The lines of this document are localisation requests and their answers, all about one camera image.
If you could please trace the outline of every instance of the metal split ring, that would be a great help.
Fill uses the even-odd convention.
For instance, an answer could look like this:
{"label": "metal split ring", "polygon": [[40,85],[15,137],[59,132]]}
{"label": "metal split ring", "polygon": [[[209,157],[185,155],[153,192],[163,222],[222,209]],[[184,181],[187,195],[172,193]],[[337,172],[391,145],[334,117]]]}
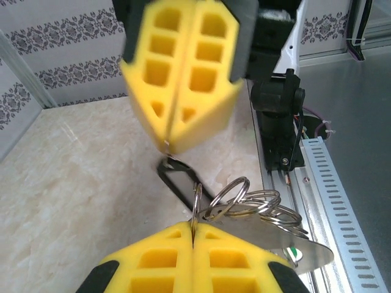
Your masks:
{"label": "metal split ring", "polygon": [[[224,198],[224,196],[229,193],[232,189],[234,189],[237,185],[243,183],[242,188],[240,188],[237,196],[227,205],[227,207],[220,211],[217,215],[211,215],[212,209]],[[225,215],[234,205],[239,203],[242,198],[247,194],[247,191],[250,188],[250,181],[246,177],[239,177],[232,181],[230,184],[225,186],[219,194],[216,195],[214,200],[210,203],[206,213],[205,213],[205,219],[206,220],[214,220],[221,218],[223,215]]]}
{"label": "metal split ring", "polygon": [[194,184],[194,205],[191,215],[190,227],[191,227],[191,236],[194,239],[197,230],[197,224],[200,217],[200,208],[201,208],[201,196],[202,196],[202,185]]}

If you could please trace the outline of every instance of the cable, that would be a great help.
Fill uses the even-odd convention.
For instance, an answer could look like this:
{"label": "cable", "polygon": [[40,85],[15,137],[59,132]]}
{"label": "cable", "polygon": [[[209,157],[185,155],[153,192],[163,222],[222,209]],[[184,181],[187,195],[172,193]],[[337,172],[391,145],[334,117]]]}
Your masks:
{"label": "cable", "polygon": [[299,111],[299,128],[298,128],[298,134],[296,136],[296,140],[294,141],[293,149],[292,149],[292,155],[291,159],[289,161],[289,170],[291,170],[292,162],[296,159],[296,149],[299,146],[300,143],[300,137],[303,132],[304,127],[304,114],[303,110]]}
{"label": "cable", "polygon": [[372,8],[372,0],[365,1],[365,7],[362,13],[359,30],[357,32],[357,36],[353,38],[353,30],[354,30],[354,25],[356,23],[358,10],[359,10],[359,2],[360,2],[359,0],[352,0],[349,20],[346,28],[346,45],[348,46],[348,51],[350,52],[350,54],[353,56],[355,60],[364,61],[365,57],[362,54],[362,50],[361,50],[362,42],[360,42],[358,45],[353,45],[353,39],[360,40],[363,37],[364,30],[365,27],[367,26],[371,8]]}
{"label": "cable", "polygon": [[310,108],[308,108],[308,107],[305,107],[305,106],[303,106],[303,109],[306,110],[308,113],[311,113],[311,114],[314,115],[316,118],[318,118],[319,120],[322,121],[322,123],[319,124],[318,127],[316,127],[316,129],[315,129],[314,138],[317,138],[317,137],[318,137],[319,130],[320,130],[323,126],[326,127],[326,139],[328,139],[328,138],[330,137],[330,135],[331,135],[332,133],[334,133],[334,131],[331,130],[330,121],[325,120],[325,119],[323,118],[323,116],[322,116],[319,112],[317,112],[317,111],[315,111],[315,110],[313,110],[313,109],[310,109]]}

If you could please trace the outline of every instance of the beige tabletop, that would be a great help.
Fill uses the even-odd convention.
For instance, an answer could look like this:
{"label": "beige tabletop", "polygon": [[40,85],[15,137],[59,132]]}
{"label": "beige tabletop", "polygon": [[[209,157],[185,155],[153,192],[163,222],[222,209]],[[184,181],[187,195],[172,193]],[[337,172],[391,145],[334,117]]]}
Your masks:
{"label": "beige tabletop", "polygon": [[[0,166],[1,292],[75,292],[102,258],[189,212],[128,98],[42,111]],[[179,156],[218,192],[261,188],[247,88],[228,128]]]}

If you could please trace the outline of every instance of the key ring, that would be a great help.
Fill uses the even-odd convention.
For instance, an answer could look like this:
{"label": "key ring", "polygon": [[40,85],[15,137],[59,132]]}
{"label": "key ring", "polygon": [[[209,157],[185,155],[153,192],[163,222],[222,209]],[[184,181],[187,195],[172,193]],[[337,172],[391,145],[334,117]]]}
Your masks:
{"label": "key ring", "polygon": [[252,214],[269,214],[273,209],[275,209],[281,202],[280,193],[276,190],[256,190],[248,192],[243,196],[242,200],[239,203],[255,205],[253,209],[245,209],[243,211],[231,212],[227,211],[226,216],[229,217],[245,217]]}
{"label": "key ring", "polygon": [[[285,215],[288,216],[290,219],[280,219],[278,216]],[[277,226],[284,226],[284,227],[295,227],[299,226],[302,221],[301,215],[299,215],[294,210],[287,208],[286,206],[277,206],[270,215],[260,215],[261,219],[273,223]]]}
{"label": "key ring", "polygon": [[194,237],[196,236],[197,224],[200,218],[200,207],[201,207],[201,196],[202,196],[202,185],[194,184],[194,205],[191,215],[190,227],[191,227],[191,236],[194,242]]}
{"label": "key ring", "polygon": [[[227,207],[224,210],[219,212],[217,215],[211,215],[213,208],[222,200],[222,198],[227,193],[229,193],[232,189],[234,189],[237,185],[239,185],[240,183],[243,183],[243,185],[242,185],[242,188],[240,188],[240,191],[238,192],[237,196],[227,205]],[[239,203],[243,199],[243,196],[246,195],[249,188],[250,188],[250,181],[246,177],[239,177],[239,178],[235,179],[234,181],[232,181],[227,186],[225,186],[219,192],[219,194],[216,195],[214,200],[210,203],[210,205],[205,213],[205,216],[204,216],[205,220],[208,220],[208,221],[214,220],[215,221],[215,220],[219,219],[220,217],[222,217],[234,205],[236,205],[237,203]]]}

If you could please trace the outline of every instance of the gray panel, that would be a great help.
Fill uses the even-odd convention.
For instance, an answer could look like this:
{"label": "gray panel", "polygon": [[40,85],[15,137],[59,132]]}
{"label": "gray panel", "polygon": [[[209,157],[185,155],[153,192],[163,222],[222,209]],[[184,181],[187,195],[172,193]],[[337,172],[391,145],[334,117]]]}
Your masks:
{"label": "gray panel", "polygon": [[305,105],[332,121],[327,149],[384,281],[391,288],[391,48],[301,69]]}

